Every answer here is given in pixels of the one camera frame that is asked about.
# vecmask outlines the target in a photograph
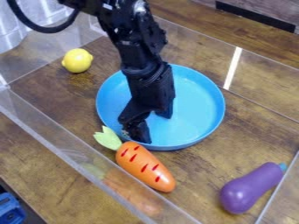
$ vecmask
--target black cable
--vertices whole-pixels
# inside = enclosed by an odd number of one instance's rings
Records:
[[[39,26],[23,13],[23,10],[19,7],[19,4],[16,2],[16,0],[7,0],[7,3],[13,11],[13,14],[16,15],[16,17],[20,19],[20,21],[24,23],[24,25],[27,25],[29,28],[32,28],[35,31],[37,32],[43,32],[43,33],[55,33],[55,32],[60,32],[63,31],[67,27],[71,26],[71,24],[73,23],[77,15],[80,14],[80,9],[75,9],[73,12],[71,13],[68,20],[53,27],[43,27]]]

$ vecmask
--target blue plate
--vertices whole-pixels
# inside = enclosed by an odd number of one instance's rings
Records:
[[[172,151],[196,144],[219,127],[226,102],[215,83],[198,71],[186,66],[172,65],[176,97],[172,118],[166,119],[151,113],[145,119],[152,143],[140,143],[148,150]],[[96,107],[103,123],[123,140],[117,116],[131,99],[127,78],[116,72],[97,91]]]

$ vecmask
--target toy lemon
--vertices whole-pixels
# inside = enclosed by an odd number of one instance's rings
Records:
[[[93,60],[89,52],[81,48],[69,50],[63,58],[61,65],[75,74],[89,69],[91,61]]]

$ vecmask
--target purple eggplant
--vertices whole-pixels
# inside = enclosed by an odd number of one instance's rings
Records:
[[[264,163],[250,174],[232,179],[220,189],[219,197],[224,209],[243,214],[260,196],[280,182],[286,164]]]

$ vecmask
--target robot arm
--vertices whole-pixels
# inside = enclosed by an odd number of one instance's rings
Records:
[[[152,111],[164,118],[172,117],[175,91],[172,69],[159,54],[167,44],[166,32],[153,20],[148,3],[145,0],[59,0],[59,3],[97,17],[119,51],[120,69],[132,95],[117,120],[129,137],[149,144],[145,118]]]

